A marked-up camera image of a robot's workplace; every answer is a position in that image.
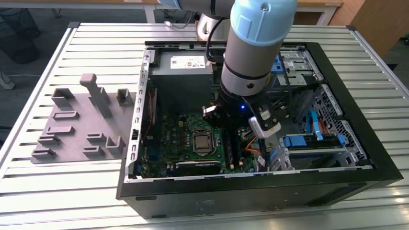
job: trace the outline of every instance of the trash bin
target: trash bin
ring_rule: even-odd
[[[39,30],[26,8],[0,8],[0,17],[18,35],[38,36]]]
[[[38,58],[38,49],[31,39],[17,34],[6,22],[0,22],[0,49],[14,63],[25,64]]]

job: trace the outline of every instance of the green circuit board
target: green circuit board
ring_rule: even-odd
[[[170,162],[181,161],[219,161],[219,173],[248,173],[254,171],[251,155],[242,158],[242,165],[230,167],[225,162],[222,133],[213,128],[202,119],[199,114],[183,114],[179,116],[162,116],[161,118],[161,140],[157,162],[145,164],[147,177],[165,177],[166,166]],[[194,135],[206,134],[210,136],[211,151],[198,154],[194,152]]]

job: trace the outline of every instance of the cpu socket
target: cpu socket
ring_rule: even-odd
[[[211,152],[213,141],[211,141],[211,132],[193,132],[193,152],[198,156],[205,156]]]

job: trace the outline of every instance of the wooden desk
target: wooden desk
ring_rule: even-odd
[[[409,0],[343,0],[330,25],[352,25],[379,56],[409,30]]]
[[[298,12],[318,13],[316,25],[327,25],[340,0],[298,0]],[[157,0],[0,0],[0,7],[51,9],[143,9],[146,22],[154,23],[153,10],[169,9]]]

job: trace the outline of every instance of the open computer tower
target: open computer tower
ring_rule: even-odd
[[[202,119],[221,74],[205,44],[145,45],[117,189],[143,218],[330,205],[402,179],[318,43],[282,44],[266,86],[280,130],[264,140]]]

